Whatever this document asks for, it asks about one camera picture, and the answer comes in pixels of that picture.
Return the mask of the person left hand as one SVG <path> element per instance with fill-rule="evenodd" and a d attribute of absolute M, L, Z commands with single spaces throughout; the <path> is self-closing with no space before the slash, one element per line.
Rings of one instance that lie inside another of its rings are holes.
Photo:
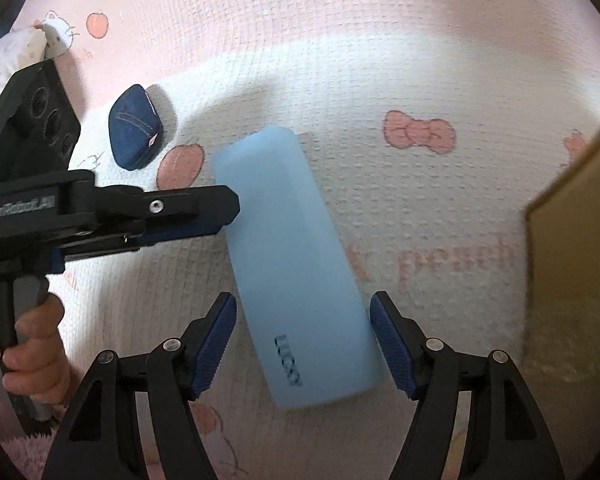
<path fill-rule="evenodd" d="M 43 404 L 59 404 L 65 399 L 71 366 L 58 330 L 64 314 L 59 298 L 48 294 L 42 304 L 18 318 L 16 333 L 27 341 L 3 353 L 8 372 L 2 383 L 7 392 Z"/>

